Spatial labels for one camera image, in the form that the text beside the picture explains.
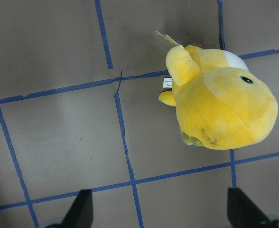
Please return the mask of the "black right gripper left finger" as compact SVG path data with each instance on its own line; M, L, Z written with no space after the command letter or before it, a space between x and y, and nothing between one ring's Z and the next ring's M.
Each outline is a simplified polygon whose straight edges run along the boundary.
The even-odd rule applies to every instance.
M80 190L61 222L52 222L45 228L91 228L93 224L92 190Z

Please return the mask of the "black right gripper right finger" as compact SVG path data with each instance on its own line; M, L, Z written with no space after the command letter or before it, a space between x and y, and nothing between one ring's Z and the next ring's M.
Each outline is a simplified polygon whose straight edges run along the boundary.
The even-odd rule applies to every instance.
M279 218L266 216L240 188L228 188L227 218L233 228L279 228Z

